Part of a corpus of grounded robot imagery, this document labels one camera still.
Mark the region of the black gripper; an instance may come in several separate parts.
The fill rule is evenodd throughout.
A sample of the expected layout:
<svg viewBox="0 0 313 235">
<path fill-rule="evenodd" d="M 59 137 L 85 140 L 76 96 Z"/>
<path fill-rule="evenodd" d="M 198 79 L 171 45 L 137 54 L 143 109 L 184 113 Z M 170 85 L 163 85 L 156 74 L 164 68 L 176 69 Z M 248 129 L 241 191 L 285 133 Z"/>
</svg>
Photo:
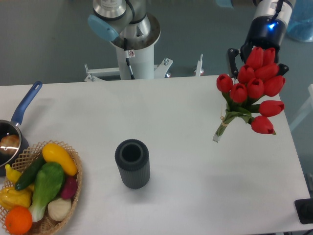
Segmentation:
<svg viewBox="0 0 313 235">
<path fill-rule="evenodd" d="M 262 49 L 275 49 L 274 61 L 279 61 L 279 50 L 283 38 L 285 36 L 287 27 L 281 20 L 272 20 L 270 17 L 261 16 L 255 18 L 250 26 L 246 40 L 240 48 L 241 59 L 246 63 L 252 49 L 254 47 L 261 47 Z M 236 57 L 240 54 L 239 50 L 229 48 L 226 53 L 227 65 L 230 77 L 237 79 L 239 70 L 236 65 Z M 289 67 L 285 64 L 278 64 L 278 76 L 284 76 Z"/>
</svg>

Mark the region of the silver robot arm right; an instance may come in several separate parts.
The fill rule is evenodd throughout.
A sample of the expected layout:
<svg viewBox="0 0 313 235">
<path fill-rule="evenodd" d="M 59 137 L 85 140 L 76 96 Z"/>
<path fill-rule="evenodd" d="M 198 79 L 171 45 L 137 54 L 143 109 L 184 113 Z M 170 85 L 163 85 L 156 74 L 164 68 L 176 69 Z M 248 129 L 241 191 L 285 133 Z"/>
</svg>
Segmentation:
<svg viewBox="0 0 313 235">
<path fill-rule="evenodd" d="M 254 0 L 257 5 L 240 56 L 246 63 L 254 47 L 275 49 L 274 61 L 279 61 L 279 50 L 295 6 L 294 0 Z"/>
</svg>

